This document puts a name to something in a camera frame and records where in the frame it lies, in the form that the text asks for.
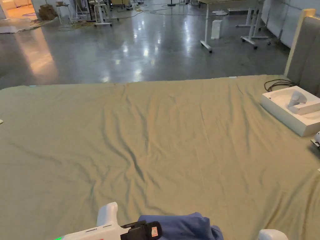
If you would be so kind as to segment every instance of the table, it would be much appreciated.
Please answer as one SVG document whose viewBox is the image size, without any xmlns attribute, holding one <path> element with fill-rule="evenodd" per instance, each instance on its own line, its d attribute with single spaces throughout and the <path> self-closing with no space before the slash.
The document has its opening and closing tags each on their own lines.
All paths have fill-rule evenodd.
<svg viewBox="0 0 320 240">
<path fill-rule="evenodd" d="M 256 11 L 258 2 L 260 0 L 233 0 L 233 1 L 226 1 L 226 0 L 200 0 L 203 3 L 207 4 L 207 11 L 206 11 L 206 18 L 205 18 L 205 35 L 204 40 L 201 40 L 201 44 L 208 49 L 209 53 L 212 53 L 212 47 L 208 44 L 208 25 L 209 25 L 209 5 L 212 4 L 215 7 L 215 10 L 226 10 L 229 8 L 243 8 L 243 7 L 253 7 Z M 253 28 L 254 26 L 251 25 L 250 27 L 250 33 L 249 36 L 243 36 L 241 37 L 243 41 L 248 41 L 251 44 L 254 43 L 251 39 L 253 36 Z"/>
</svg>

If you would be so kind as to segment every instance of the red label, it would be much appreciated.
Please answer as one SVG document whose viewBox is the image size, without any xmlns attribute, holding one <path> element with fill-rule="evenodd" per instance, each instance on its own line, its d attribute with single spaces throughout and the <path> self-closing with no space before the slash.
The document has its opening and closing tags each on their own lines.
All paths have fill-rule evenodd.
<svg viewBox="0 0 320 240">
<path fill-rule="evenodd" d="M 151 228 L 151 236 L 153 236 L 153 237 L 158 236 L 158 229 L 157 229 L 157 227 Z"/>
</svg>

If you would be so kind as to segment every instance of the white desk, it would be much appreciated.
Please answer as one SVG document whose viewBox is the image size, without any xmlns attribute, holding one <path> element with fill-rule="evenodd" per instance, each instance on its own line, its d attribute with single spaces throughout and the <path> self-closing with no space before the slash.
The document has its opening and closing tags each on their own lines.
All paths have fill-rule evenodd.
<svg viewBox="0 0 320 240">
<path fill-rule="evenodd" d="M 209 53 L 212 53 L 212 48 L 208 44 L 208 25 L 209 25 L 209 5 L 212 5 L 212 10 L 227 10 L 230 8 L 254 8 L 255 9 L 255 15 L 254 19 L 252 19 L 252 24 L 250 27 L 250 32 L 249 36 L 242 36 L 241 38 L 243 41 L 247 41 L 251 44 L 253 44 L 254 49 L 257 49 L 257 46 L 255 43 L 252 41 L 252 37 L 254 36 L 254 27 L 255 27 L 255 22 L 257 20 L 257 14 L 256 14 L 256 9 L 258 7 L 259 2 L 264 1 L 264 0 L 232 0 L 232 1 L 226 1 L 226 0 L 200 0 L 203 3 L 207 4 L 207 12 L 206 12 L 206 19 L 205 19 L 205 35 L 204 35 L 204 40 L 201 40 L 201 44 L 208 49 Z"/>
</svg>

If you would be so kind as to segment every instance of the white container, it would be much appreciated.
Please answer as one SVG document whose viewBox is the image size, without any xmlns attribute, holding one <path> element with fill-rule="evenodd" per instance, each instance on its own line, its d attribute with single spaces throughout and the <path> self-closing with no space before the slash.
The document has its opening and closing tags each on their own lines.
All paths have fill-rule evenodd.
<svg viewBox="0 0 320 240">
<path fill-rule="evenodd" d="M 214 20 L 212 22 L 211 39 L 219 39 L 222 20 Z"/>
<path fill-rule="evenodd" d="M 313 102 L 319 106 L 319 98 L 297 86 L 262 94 L 261 105 L 298 135 L 304 137 L 317 133 L 320 131 L 320 111 L 298 115 L 288 109 L 294 91 L 299 91 L 306 96 L 306 105 Z"/>
</svg>

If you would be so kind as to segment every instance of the doorway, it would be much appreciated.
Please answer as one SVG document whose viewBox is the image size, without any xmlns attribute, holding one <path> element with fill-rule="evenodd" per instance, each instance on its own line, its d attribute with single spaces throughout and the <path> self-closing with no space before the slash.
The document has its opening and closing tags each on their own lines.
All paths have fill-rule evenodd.
<svg viewBox="0 0 320 240">
<path fill-rule="evenodd" d="M 36 20 L 37 16 L 31 0 L 0 0 L 2 8 L 5 8 L 7 18 L 29 18 Z"/>
</svg>

